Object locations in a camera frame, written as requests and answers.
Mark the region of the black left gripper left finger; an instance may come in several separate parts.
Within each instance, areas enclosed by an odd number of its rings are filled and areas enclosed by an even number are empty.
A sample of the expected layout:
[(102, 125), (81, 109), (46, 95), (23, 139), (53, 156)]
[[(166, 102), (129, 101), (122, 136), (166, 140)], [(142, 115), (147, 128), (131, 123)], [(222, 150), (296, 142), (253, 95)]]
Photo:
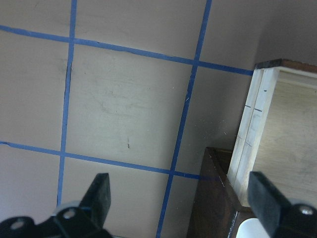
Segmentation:
[(0, 223), (2, 238), (109, 238), (103, 228), (110, 208), (109, 174), (97, 174), (76, 206), (69, 206), (36, 224), (31, 217), (11, 217)]

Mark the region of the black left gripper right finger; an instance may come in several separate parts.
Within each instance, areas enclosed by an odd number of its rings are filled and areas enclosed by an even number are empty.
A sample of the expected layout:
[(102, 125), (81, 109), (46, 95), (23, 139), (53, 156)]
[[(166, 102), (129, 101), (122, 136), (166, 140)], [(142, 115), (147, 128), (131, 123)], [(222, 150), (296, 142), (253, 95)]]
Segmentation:
[(250, 172), (248, 203), (271, 238), (315, 238), (317, 210), (314, 206), (292, 203), (261, 172)]

